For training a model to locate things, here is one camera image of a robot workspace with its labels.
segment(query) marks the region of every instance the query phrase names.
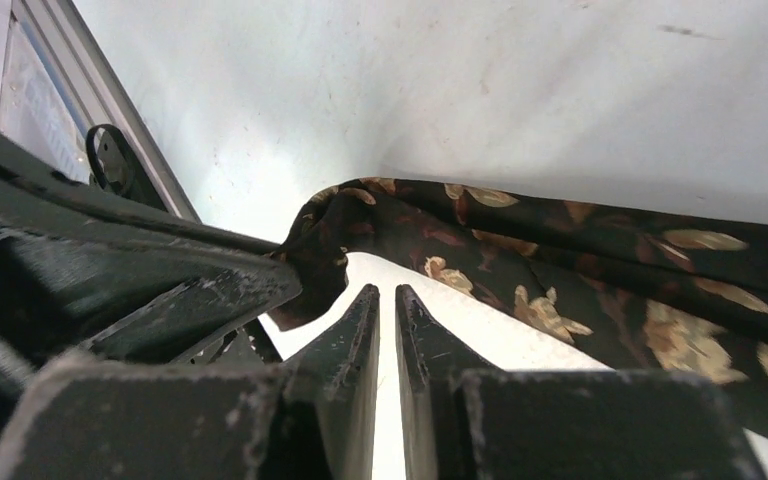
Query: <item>metal edge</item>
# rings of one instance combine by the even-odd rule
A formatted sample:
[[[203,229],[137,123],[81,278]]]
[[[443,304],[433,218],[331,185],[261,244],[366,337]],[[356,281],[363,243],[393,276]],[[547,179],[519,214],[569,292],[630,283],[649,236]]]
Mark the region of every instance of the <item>metal edge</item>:
[[[160,148],[71,0],[13,0],[13,15],[30,31],[55,85],[80,126],[116,125],[173,215],[199,222]]]

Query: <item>floral fabric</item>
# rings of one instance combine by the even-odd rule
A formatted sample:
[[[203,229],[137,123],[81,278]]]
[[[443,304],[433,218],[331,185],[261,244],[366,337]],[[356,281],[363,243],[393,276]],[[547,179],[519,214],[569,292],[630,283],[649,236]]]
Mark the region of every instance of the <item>floral fabric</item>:
[[[315,195],[271,254],[304,292],[282,329],[325,313],[347,252],[438,280],[613,368],[696,372],[768,437],[768,226],[366,178]]]

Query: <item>floral print fabric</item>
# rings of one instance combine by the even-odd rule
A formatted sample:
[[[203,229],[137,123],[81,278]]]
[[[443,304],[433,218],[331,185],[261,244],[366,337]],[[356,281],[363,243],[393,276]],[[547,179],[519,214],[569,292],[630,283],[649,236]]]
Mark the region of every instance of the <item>floral print fabric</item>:
[[[271,256],[305,286],[282,329],[324,314],[347,252],[427,275],[613,368],[695,372],[768,437],[768,226],[421,181],[315,195]]]

